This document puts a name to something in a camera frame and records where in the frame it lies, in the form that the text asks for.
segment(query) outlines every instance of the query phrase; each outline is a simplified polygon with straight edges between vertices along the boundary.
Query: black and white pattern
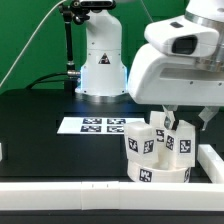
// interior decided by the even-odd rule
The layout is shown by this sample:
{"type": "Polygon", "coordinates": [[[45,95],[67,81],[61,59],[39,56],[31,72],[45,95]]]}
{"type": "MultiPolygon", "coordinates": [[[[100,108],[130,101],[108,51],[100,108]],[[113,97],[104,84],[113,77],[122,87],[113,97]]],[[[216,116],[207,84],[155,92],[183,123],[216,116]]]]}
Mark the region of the black and white pattern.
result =
{"type": "Polygon", "coordinates": [[[190,174],[191,174],[191,168],[188,168],[188,169],[185,171],[184,182],[189,182],[190,174]]]}
{"type": "Polygon", "coordinates": [[[83,124],[102,124],[101,118],[84,118],[83,124]]]}
{"type": "Polygon", "coordinates": [[[125,124],[125,123],[126,123],[125,119],[116,119],[116,118],[109,118],[109,119],[107,119],[107,124],[120,125],[120,124],[125,124]]]}
{"type": "Polygon", "coordinates": [[[85,125],[85,126],[81,127],[81,131],[80,132],[89,132],[89,133],[101,132],[101,126],[85,125]]]}
{"type": "Polygon", "coordinates": [[[168,135],[167,136],[166,147],[170,150],[173,150],[173,145],[174,145],[174,138],[168,135]]]}
{"type": "Polygon", "coordinates": [[[191,153],[191,140],[180,140],[180,153],[191,153]]]}
{"type": "Polygon", "coordinates": [[[109,133],[124,133],[123,126],[107,126],[107,132],[109,133]]]}
{"type": "Polygon", "coordinates": [[[149,170],[140,169],[139,180],[142,182],[151,182],[152,181],[152,172],[149,170]]]}
{"type": "Polygon", "coordinates": [[[157,142],[164,142],[165,131],[156,129],[157,142]]]}
{"type": "Polygon", "coordinates": [[[154,140],[146,141],[144,144],[143,154],[147,154],[153,151],[154,140]]]}
{"type": "Polygon", "coordinates": [[[129,149],[138,152],[138,143],[134,139],[128,138],[129,149]]]}

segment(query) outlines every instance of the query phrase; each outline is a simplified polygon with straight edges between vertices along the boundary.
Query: black cable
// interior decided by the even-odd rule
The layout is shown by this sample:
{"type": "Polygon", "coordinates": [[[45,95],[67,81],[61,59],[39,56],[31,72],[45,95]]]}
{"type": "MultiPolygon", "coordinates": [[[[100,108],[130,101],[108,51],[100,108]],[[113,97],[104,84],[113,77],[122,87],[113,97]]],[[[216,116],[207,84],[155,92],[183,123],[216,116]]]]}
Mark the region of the black cable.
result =
{"type": "Polygon", "coordinates": [[[26,87],[26,89],[32,89],[32,87],[34,87],[34,86],[37,85],[37,84],[51,83],[51,82],[64,82],[64,81],[65,81],[65,79],[39,81],[39,82],[32,83],[32,86],[31,86],[31,85],[27,86],[27,87],[29,87],[29,88],[26,87]]]}
{"type": "Polygon", "coordinates": [[[42,76],[38,79],[36,79],[34,82],[32,82],[31,84],[29,84],[28,86],[26,86],[26,89],[32,89],[33,86],[35,86],[36,84],[39,84],[41,81],[45,80],[45,79],[49,79],[49,78],[52,78],[52,77],[57,77],[57,76],[68,76],[67,73],[65,72],[61,72],[61,73],[52,73],[50,75],[45,75],[45,76],[42,76]]]}

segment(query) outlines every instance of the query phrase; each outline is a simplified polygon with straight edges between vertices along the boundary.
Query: cable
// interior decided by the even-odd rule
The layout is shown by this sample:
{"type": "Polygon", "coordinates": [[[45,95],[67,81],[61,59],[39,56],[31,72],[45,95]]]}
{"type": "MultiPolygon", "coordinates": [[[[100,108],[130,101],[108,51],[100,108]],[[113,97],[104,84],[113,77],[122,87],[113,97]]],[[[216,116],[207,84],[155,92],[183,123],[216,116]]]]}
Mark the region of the cable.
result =
{"type": "Polygon", "coordinates": [[[40,22],[40,24],[38,25],[38,27],[36,28],[36,30],[33,32],[33,34],[31,35],[30,39],[28,40],[27,44],[25,45],[25,47],[23,48],[23,50],[20,52],[19,56],[16,58],[16,60],[14,61],[13,65],[11,66],[11,68],[9,69],[9,71],[7,72],[7,74],[5,75],[5,77],[3,78],[3,80],[0,83],[0,88],[2,87],[2,85],[5,83],[5,81],[7,80],[7,78],[9,77],[9,75],[11,74],[12,70],[14,69],[14,67],[16,66],[16,64],[18,63],[18,61],[20,60],[20,58],[23,56],[25,50],[28,48],[29,44],[31,43],[31,41],[33,40],[33,38],[35,37],[35,35],[37,34],[37,32],[39,31],[39,29],[41,28],[41,26],[43,25],[43,23],[45,22],[45,20],[50,16],[50,14],[63,2],[66,2],[67,0],[62,0],[59,3],[57,3],[48,13],[47,15],[43,18],[43,20],[40,22]]]}
{"type": "Polygon", "coordinates": [[[46,81],[39,81],[39,82],[35,82],[29,86],[26,87],[26,89],[32,89],[32,87],[34,87],[36,84],[42,84],[42,83],[50,83],[50,82],[64,82],[66,79],[58,79],[58,80],[46,80],[46,81]]]}
{"type": "Polygon", "coordinates": [[[61,72],[61,73],[53,73],[53,74],[50,74],[50,75],[45,75],[41,78],[38,78],[36,79],[34,82],[32,82],[31,84],[29,84],[26,89],[32,89],[33,86],[35,86],[36,84],[42,82],[43,80],[45,79],[49,79],[49,78],[52,78],[52,77],[58,77],[58,76],[68,76],[67,73],[65,72],[61,72]]]}
{"type": "Polygon", "coordinates": [[[140,0],[140,2],[142,3],[142,7],[143,7],[143,9],[145,10],[147,16],[149,17],[149,20],[150,20],[152,23],[154,23],[154,21],[153,21],[153,19],[152,19],[152,16],[151,16],[151,14],[149,13],[149,10],[147,9],[147,7],[146,7],[144,1],[143,1],[143,0],[140,0]]]}

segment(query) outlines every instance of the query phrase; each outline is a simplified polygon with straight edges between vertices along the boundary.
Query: white border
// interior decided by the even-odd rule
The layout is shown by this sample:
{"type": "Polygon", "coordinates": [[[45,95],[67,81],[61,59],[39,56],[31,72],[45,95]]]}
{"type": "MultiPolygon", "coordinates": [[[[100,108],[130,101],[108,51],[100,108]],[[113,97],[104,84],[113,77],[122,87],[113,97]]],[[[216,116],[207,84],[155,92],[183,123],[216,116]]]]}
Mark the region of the white border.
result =
{"type": "Polygon", "coordinates": [[[123,182],[1,183],[0,211],[224,211],[224,184],[123,182]]]}

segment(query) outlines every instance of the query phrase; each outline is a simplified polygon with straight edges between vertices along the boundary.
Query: white plastic casing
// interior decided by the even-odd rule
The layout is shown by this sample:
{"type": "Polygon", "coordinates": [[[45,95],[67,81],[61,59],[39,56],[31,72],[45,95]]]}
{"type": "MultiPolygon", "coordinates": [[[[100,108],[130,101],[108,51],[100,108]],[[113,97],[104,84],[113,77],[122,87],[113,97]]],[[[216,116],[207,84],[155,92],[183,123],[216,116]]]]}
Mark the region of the white plastic casing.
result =
{"type": "Polygon", "coordinates": [[[184,183],[189,181],[189,168],[158,169],[156,166],[144,167],[128,161],[128,176],[135,182],[144,183],[184,183]]]}
{"type": "Polygon", "coordinates": [[[206,19],[224,22],[223,0],[191,0],[186,10],[206,19]]]}
{"type": "Polygon", "coordinates": [[[144,122],[124,125],[127,158],[142,165],[158,162],[155,129],[144,122]]]}
{"type": "Polygon", "coordinates": [[[87,24],[87,60],[76,92],[117,96],[127,92],[127,69],[121,61],[120,22],[106,10],[90,12],[87,24]]]}
{"type": "Polygon", "coordinates": [[[128,80],[136,103],[223,106],[223,73],[195,69],[195,58],[167,56],[146,44],[137,52],[128,80]]]}
{"type": "Polygon", "coordinates": [[[169,164],[184,168],[195,166],[195,127],[179,121],[176,131],[167,130],[166,148],[169,164]]]}
{"type": "Polygon", "coordinates": [[[173,19],[164,20],[149,24],[145,29],[145,38],[158,51],[168,55],[178,55],[186,57],[207,57],[214,53],[219,39],[218,31],[192,23],[179,16],[173,19]],[[183,27],[175,28],[170,25],[173,22],[181,24],[183,27]],[[198,43],[194,52],[190,55],[176,54],[172,52],[174,41],[179,37],[194,35],[198,43]]]}
{"type": "Polygon", "coordinates": [[[212,183],[224,184],[224,161],[210,145],[199,145],[198,161],[212,183]]]}

